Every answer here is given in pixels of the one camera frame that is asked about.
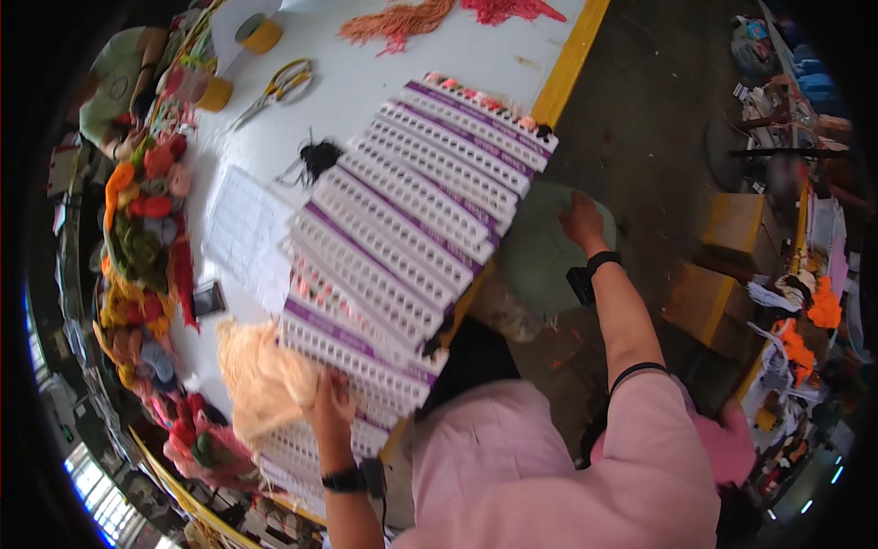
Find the pink shirt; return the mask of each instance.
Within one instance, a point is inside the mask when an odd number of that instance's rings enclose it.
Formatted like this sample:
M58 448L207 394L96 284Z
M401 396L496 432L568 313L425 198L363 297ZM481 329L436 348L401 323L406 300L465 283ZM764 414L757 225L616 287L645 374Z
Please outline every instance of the pink shirt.
M622 383L604 460L576 471L529 382L498 381L415 433L414 521L394 547L713 547L719 497L680 391L662 373Z
M747 424L744 410L723 410L720 418L722 425L698 415L694 407L687 406L686 411L692 418L704 450L708 453L714 483L717 486L734 484L740 488L756 463L756 448L753 446L750 425ZM606 433L601 434L594 443L590 454L592 465L603 459L605 435Z

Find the smartphone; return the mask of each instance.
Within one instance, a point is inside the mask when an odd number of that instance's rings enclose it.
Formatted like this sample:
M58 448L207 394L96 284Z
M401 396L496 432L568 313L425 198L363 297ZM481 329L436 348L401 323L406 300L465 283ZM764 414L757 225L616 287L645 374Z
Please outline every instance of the smartphone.
M195 318L225 311L226 302L222 299L220 283L213 281L193 292L192 309L195 312Z

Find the yellow-handled scissors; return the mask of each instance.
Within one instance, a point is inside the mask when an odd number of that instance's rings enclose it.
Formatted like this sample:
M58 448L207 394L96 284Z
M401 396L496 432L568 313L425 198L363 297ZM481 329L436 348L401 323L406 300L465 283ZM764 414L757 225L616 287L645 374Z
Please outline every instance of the yellow-handled scissors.
M310 59L297 59L280 68L271 78L263 94L234 122L237 130L259 111L272 103L289 105L299 101L314 84Z

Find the yellow tape roll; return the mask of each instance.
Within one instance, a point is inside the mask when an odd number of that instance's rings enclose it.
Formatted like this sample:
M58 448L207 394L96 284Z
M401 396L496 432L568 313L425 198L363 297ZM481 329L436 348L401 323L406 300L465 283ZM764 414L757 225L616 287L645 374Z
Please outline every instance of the yellow tape roll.
M219 112L226 106L231 96L232 83L218 76L211 76L210 80L207 81L204 95L201 96L195 106L206 111Z
M253 32L249 32L249 28L252 28L257 21L261 22ZM254 54L262 55L277 44L277 41L280 40L280 35L283 33L284 32L281 30L280 25L271 19L267 19L260 13L248 19L244 25L241 26L238 34L235 35L235 39Z

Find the white table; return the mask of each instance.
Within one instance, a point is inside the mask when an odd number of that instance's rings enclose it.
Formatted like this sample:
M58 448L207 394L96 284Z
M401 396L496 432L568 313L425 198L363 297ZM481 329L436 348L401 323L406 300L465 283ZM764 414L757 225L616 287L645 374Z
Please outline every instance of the white table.
M244 54L246 57L236 60L230 71L234 94L228 105L219 113L199 112L197 133L189 140L184 161L194 180L186 207L196 287L218 279L228 313L241 322L267 321L268 313L201 253L212 187L231 164L272 184L271 179L298 156L309 128L316 141L331 137L344 145L411 79L438 71L476 90L506 94L527 107L536 104L537 119L555 124L608 0L588 0L587 4L582 0L550 0L550 4L567 17L566 22L546 17L534 22L511 18L491 27L476 23L475 12L458 5L436 31L411 38L404 54L380 57L375 54L384 49L382 40L351 46L337 33L348 19L383 9L385 0L306 1L299 5L299 11L279 12L275 20L284 29L281 40L267 54ZM530 63L521 64L516 56ZM275 71L299 57L314 60L319 75L309 94L294 105L269 107L232 132L232 122L263 92ZM301 190L273 188L295 206L305 202ZM184 327L178 318L171 337L182 359L179 373L184 385L202 393L231 417L232 403L216 362L214 327L222 316L201 321L201 335Z

